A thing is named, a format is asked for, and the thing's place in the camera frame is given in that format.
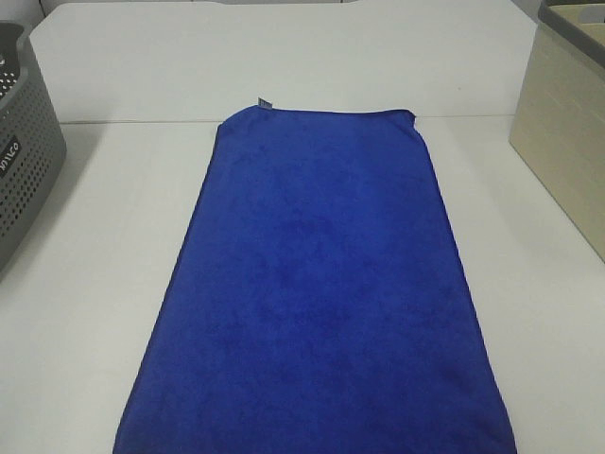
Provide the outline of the blue microfiber towel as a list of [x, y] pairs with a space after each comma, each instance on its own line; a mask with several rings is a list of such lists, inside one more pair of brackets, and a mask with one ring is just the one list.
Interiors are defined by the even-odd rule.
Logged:
[[113, 451], [515, 449], [414, 114], [224, 120]]

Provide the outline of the grey perforated plastic basket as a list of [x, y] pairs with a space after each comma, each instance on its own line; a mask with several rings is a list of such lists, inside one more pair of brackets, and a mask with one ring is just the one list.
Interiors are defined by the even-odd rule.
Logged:
[[66, 143], [30, 41], [1, 23], [1, 267], [15, 255], [63, 166]]

